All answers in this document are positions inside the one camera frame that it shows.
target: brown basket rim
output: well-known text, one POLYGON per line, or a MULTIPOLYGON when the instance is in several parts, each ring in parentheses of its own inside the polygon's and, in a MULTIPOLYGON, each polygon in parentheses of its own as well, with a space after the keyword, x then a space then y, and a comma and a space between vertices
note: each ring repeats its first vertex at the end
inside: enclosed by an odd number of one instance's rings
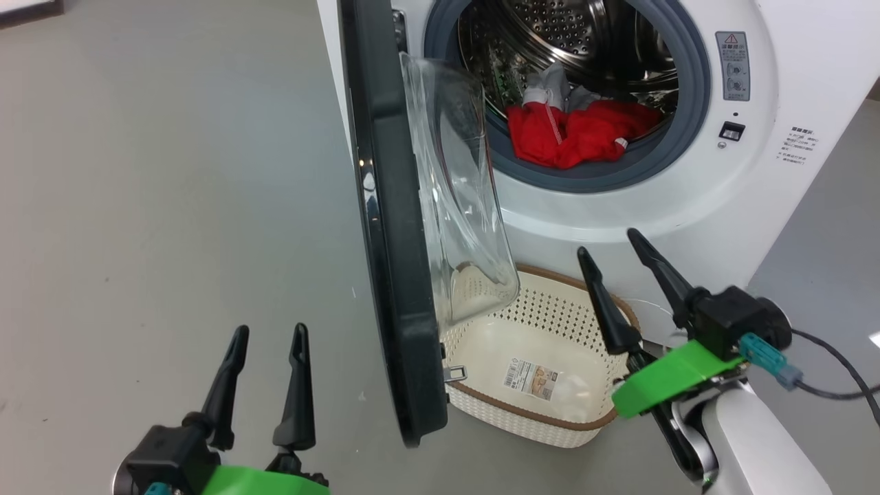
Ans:
MULTIPOLYGON (((527 265, 527 264, 517 263, 517 271, 521 271, 521 272, 527 273, 529 275, 534 275, 536 277, 549 278, 550 280, 553 280, 554 282, 560 282, 562 284, 571 285, 572 287, 575 287, 576 289, 580 289, 585 292, 587 291, 587 285, 583 282, 583 280, 578 280, 577 278, 572 278, 572 277, 566 277, 565 275, 561 275, 559 273, 556 273, 556 272, 553 272, 550 270, 545 270, 543 268, 538 268, 538 267, 527 265)), ((617 307, 620 308, 620 311, 622 311, 623 314, 629 319, 630 324, 632 324, 637 330, 639 330, 641 332, 642 328, 639 326, 639 320, 638 320, 638 318, 635 317, 635 312, 633 311, 633 308, 630 307, 626 302, 624 302, 623 299, 615 296, 614 294, 611 295, 611 298, 614 301, 614 304, 616 304, 617 307)), ((531 411, 528 409, 523 409, 521 407, 517 407, 515 405, 508 404, 505 401, 500 401, 490 395, 486 395, 486 394, 483 394, 482 392, 478 392, 477 390, 474 390, 473 388, 468 387, 467 385, 465 385, 461 381, 453 382, 450 384, 450 386, 455 388, 456 390, 461 391, 464 394, 467 394, 467 395, 473 397, 474 399, 477 399, 477 400, 483 401, 484 403, 488 403, 490 405, 493 405, 496 408, 506 410, 508 412, 512 412, 513 414, 516 414, 517 416, 527 417, 527 418, 532 419, 534 421, 544 423, 545 425, 558 426, 560 428, 565 428, 566 430, 572 430, 575 432, 588 432, 591 430, 597 430, 605 425, 608 425, 617 417, 616 409, 612 408, 607 413, 605 413, 604 416, 597 419, 596 421, 588 421, 586 423, 575 423, 573 421, 565 421, 564 419, 559 419, 556 417, 549 417, 544 414, 539 414, 537 412, 534 412, 534 411, 531 411)))

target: barcode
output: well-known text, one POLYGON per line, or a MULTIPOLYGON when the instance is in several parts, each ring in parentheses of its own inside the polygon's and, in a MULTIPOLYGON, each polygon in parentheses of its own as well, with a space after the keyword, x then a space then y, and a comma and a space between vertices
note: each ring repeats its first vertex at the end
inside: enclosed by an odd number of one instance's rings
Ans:
POLYGON ((513 379, 517 376, 517 363, 510 363, 507 367, 507 376, 504 378, 504 387, 513 388, 513 379))

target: white wire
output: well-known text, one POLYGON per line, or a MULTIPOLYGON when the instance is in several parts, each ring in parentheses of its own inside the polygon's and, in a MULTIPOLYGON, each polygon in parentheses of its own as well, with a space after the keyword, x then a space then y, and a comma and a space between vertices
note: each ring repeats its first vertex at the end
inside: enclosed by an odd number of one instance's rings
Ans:
MULTIPOLYGON (((660 306, 657 303, 653 303, 653 302, 645 300, 645 299, 633 299, 633 298, 621 298, 621 299, 625 300, 626 302, 645 303, 649 306, 653 306, 653 307, 659 309, 660 311, 663 311, 664 313, 668 314, 670 318, 672 317, 672 312, 670 310, 666 309, 665 307, 660 306)), ((672 333, 669 334, 669 336, 666 337, 666 342, 664 344, 660 344, 660 346, 663 347, 663 355, 664 356, 666 355, 667 352, 669 352, 673 348, 673 346, 670 345, 671 344, 670 340, 673 337, 677 337, 677 336, 683 336, 683 337, 687 338, 687 332, 684 331, 683 329, 675 329, 672 331, 672 333)))

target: label inside basket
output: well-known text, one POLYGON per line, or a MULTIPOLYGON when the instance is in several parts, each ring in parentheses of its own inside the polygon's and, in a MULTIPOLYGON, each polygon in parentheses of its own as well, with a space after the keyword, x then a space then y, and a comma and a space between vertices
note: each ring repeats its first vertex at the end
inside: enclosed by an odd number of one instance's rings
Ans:
POLYGON ((557 378, 559 373, 546 366, 512 358, 504 376, 504 387, 549 401, 557 378))

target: gray sticker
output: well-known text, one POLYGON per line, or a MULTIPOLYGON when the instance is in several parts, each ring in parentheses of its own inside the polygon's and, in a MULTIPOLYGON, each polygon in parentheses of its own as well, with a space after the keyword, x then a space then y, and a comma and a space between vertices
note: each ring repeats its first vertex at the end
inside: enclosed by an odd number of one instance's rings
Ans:
POLYGON ((718 54, 721 56, 722 86, 724 99, 748 101, 752 90, 749 77, 749 45, 742 31, 719 31, 715 33, 718 54))

